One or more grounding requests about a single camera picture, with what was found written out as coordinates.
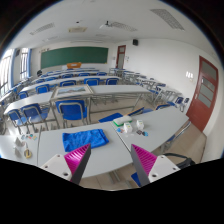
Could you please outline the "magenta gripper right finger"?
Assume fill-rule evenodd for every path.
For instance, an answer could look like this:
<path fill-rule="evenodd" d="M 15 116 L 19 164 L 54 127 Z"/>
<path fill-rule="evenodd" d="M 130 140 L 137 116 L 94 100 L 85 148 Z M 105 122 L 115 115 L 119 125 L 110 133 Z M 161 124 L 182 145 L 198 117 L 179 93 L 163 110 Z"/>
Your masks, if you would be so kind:
<path fill-rule="evenodd" d="M 179 171 L 179 168 L 165 155 L 155 156 L 134 144 L 131 145 L 131 157 L 141 186 Z"/>

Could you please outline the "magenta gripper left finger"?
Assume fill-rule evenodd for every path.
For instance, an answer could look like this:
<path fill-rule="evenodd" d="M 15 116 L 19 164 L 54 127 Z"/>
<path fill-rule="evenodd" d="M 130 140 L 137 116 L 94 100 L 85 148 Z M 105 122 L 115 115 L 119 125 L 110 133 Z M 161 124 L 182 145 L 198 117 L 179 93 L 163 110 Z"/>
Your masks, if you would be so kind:
<path fill-rule="evenodd" d="M 90 155 L 91 145 L 86 144 L 66 155 L 56 154 L 41 168 L 74 184 L 79 184 Z"/>

